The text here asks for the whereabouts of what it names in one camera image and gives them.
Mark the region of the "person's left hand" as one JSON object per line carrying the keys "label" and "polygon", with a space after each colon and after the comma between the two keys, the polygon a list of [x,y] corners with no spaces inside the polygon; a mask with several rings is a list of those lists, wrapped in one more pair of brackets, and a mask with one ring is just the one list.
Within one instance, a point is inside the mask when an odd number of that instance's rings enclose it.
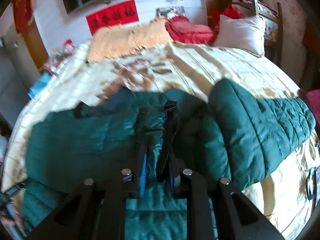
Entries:
{"label": "person's left hand", "polygon": [[24,232],[23,220],[18,211],[14,201],[9,195],[1,192],[1,222],[5,226],[17,226],[17,228]]}

